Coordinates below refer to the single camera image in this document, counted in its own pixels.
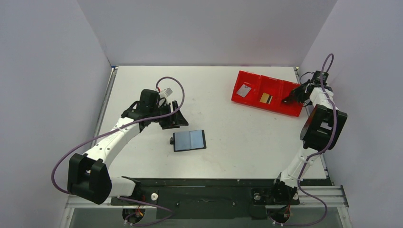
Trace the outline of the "black credit card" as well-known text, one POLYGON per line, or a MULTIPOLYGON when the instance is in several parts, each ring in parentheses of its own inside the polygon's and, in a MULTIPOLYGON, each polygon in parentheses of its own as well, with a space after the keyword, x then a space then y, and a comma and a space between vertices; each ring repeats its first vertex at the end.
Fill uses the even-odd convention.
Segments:
POLYGON ((295 98, 294 98, 294 96, 287 96, 284 99, 282 99, 281 102, 282 102, 282 104, 290 105, 290 104, 295 103, 295 98))

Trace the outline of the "black leather card holder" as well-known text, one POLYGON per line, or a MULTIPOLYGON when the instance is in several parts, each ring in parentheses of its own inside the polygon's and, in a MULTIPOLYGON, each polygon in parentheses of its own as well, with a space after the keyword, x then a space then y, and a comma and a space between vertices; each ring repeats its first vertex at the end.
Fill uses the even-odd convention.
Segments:
POLYGON ((173 133, 169 140, 174 152, 206 149, 204 130, 181 131, 173 133))

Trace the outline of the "silver grey credit card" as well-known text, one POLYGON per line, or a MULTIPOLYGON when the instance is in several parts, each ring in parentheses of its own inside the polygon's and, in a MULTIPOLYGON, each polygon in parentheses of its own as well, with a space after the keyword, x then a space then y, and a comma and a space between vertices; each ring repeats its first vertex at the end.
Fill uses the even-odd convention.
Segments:
POLYGON ((245 97, 248 95, 248 93, 249 93, 250 91, 251 91, 251 87, 250 87, 250 86, 248 86, 248 85, 246 85, 246 84, 242 84, 242 85, 240 86, 240 88, 237 90, 236 94, 239 95, 239 96, 241 96, 241 97, 243 97, 243 98, 245 98, 245 97))

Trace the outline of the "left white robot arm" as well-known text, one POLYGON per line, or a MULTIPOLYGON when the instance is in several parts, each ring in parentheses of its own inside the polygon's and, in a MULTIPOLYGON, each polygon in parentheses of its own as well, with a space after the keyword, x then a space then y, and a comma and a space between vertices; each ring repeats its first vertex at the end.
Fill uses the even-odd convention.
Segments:
POLYGON ((140 99, 123 111, 111 130, 94 147, 83 154, 75 153, 69 160, 67 191, 95 204, 109 197, 123 197, 129 204, 141 200, 137 181, 128 177, 110 177, 109 167, 121 150, 145 127, 158 123, 162 129, 188 126, 177 101, 169 102, 170 88, 144 89, 140 99))

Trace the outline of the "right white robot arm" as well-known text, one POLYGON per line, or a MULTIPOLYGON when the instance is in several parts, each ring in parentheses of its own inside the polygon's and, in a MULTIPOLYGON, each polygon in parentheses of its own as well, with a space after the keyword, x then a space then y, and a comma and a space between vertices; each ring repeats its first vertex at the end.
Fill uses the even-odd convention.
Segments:
POLYGON ((297 187, 321 154, 334 148, 347 121, 347 113, 335 105, 333 90, 326 83, 328 76, 327 72, 316 71, 310 80, 293 89, 282 100, 288 105, 308 102, 313 107, 300 133, 302 145, 279 176, 281 183, 290 188, 297 187))

